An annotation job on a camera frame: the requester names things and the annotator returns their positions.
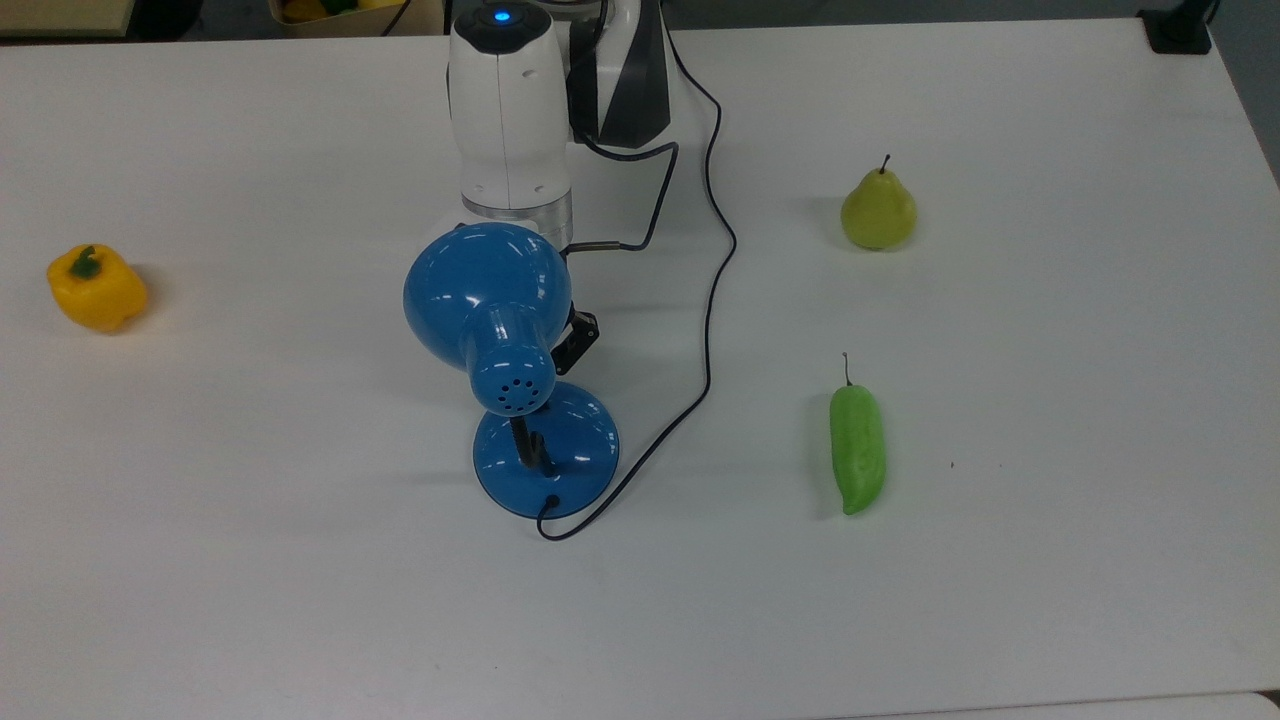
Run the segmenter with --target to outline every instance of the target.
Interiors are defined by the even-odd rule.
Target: lamp base
[[[486,413],[476,429],[471,456],[489,497],[521,518],[538,518],[554,495],[559,505],[545,518],[582,510],[604,493],[618,468],[618,428],[604,405],[585,389],[556,383],[550,398],[525,415],[530,432],[547,443],[552,474],[525,468],[512,437],[511,419]]]

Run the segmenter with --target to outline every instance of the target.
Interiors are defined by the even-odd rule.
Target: black bracket
[[[556,466],[552,465],[552,459],[547,455],[547,441],[543,439],[543,433],[529,432],[529,424],[525,423],[524,415],[516,415],[511,419],[511,434],[516,441],[516,454],[520,456],[521,465],[530,470],[538,470],[547,478],[556,474]]]
[[[552,361],[556,363],[557,375],[568,373],[570,368],[600,337],[600,324],[595,322],[595,315],[581,313],[572,306],[570,307],[568,328],[568,336],[552,348]]]
[[[1147,42],[1161,55],[1208,55],[1213,41],[1208,38],[1204,13],[1213,0],[1185,0],[1172,10],[1139,10],[1147,28]]]

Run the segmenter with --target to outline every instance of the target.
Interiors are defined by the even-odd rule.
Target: yellow object
[[[147,306],[147,286],[105,245],[79,245],[49,264],[49,288],[73,322],[114,332]]]
[[[329,12],[324,9],[324,4],[320,0],[289,0],[284,4],[282,14],[284,15],[284,22],[289,23],[308,23],[329,17]]]

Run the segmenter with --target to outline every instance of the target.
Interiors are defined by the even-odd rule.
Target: green pear
[[[845,236],[869,250],[893,247],[915,228],[915,199],[886,165],[888,155],[878,170],[867,173],[840,208]]]

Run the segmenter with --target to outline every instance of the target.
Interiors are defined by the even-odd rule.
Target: green chili pepper
[[[884,487],[884,428],[879,405],[863,386],[849,380],[831,396],[831,462],[845,498],[845,515],[865,510]]]

